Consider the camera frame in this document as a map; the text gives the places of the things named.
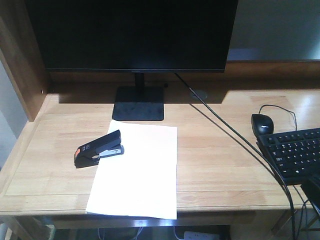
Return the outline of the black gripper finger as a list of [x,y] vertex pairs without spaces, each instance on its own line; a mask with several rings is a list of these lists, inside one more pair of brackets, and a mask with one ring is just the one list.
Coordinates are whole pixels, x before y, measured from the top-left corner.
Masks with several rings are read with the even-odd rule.
[[307,199],[311,202],[317,215],[320,214],[320,179],[309,178],[302,185],[301,188]]

